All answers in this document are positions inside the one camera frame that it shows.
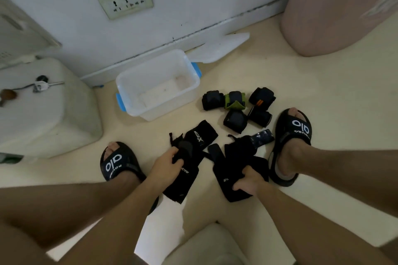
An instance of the leg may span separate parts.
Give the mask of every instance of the leg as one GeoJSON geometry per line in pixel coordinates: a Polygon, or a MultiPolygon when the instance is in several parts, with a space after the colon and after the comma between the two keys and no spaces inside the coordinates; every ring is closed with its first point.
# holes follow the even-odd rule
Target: leg
{"type": "MultiPolygon", "coordinates": [[[[117,148],[110,143],[105,157],[117,148]]],[[[0,189],[0,221],[48,250],[100,219],[139,184],[134,173],[122,172],[109,182],[0,189]]]]}
{"type": "MultiPolygon", "coordinates": [[[[296,108],[289,114],[305,120],[296,108]]],[[[398,151],[325,151],[292,139],[283,147],[278,166],[285,175],[314,177],[398,217],[398,151]]]]}

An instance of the electrical outlet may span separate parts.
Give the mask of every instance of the electrical outlet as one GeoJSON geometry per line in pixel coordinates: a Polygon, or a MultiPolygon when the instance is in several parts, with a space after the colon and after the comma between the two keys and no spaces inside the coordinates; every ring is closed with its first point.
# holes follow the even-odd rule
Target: electrical outlet
{"type": "Polygon", "coordinates": [[[152,0],[98,0],[110,20],[152,8],[152,0]]]}

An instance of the slide sandal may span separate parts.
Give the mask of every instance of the slide sandal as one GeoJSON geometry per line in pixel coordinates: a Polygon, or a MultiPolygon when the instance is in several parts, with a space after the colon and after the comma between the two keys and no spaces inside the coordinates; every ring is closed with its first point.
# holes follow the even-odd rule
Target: slide sandal
{"type": "MultiPolygon", "coordinates": [[[[117,141],[119,148],[113,151],[107,159],[104,160],[105,150],[102,152],[100,167],[102,175],[106,181],[115,178],[120,172],[131,171],[137,175],[138,179],[143,182],[147,177],[142,172],[137,157],[134,152],[124,143],[117,141]]],[[[156,198],[149,213],[152,213],[157,207],[159,197],[156,198]]]]}
{"type": "Polygon", "coordinates": [[[290,116],[288,114],[289,109],[284,110],[279,115],[276,122],[275,147],[269,158],[269,177],[273,182],[282,187],[290,187],[298,177],[297,173],[285,176],[279,171],[276,160],[278,159],[283,146],[293,138],[302,139],[308,145],[311,145],[312,137],[312,127],[308,117],[306,117],[306,115],[300,110],[299,112],[305,117],[307,120],[306,122],[300,118],[290,116]]]}

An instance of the tiled floor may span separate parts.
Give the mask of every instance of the tiled floor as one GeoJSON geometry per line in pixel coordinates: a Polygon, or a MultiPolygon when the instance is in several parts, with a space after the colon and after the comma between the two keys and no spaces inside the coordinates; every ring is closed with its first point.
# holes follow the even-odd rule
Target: tiled floor
{"type": "MultiPolygon", "coordinates": [[[[201,92],[269,87],[277,97],[275,116],[298,107],[311,119],[313,145],[326,149],[398,149],[398,14],[353,46],[331,55],[298,56],[279,31],[279,16],[242,31],[251,38],[214,64],[202,64],[201,92]]],[[[109,141],[122,141],[137,154],[144,172],[169,147],[169,132],[179,135],[206,119],[216,143],[230,142],[222,125],[226,112],[201,110],[200,99],[152,122],[118,109],[114,82],[96,89],[104,136],[92,145],[34,164],[0,166],[0,186],[102,181],[99,159],[109,141]]],[[[260,129],[249,123],[243,135],[260,129]]],[[[258,150],[268,157],[272,145],[258,150]]],[[[398,235],[398,219],[383,214],[307,176],[282,189],[322,215],[374,245],[398,235]]],[[[148,217],[136,253],[157,265],[179,243],[218,220],[233,235],[252,264],[292,264],[294,259],[262,205],[255,199],[228,203],[205,159],[182,205],[164,198],[148,217]]],[[[54,249],[60,257],[77,237],[54,249]]]]}

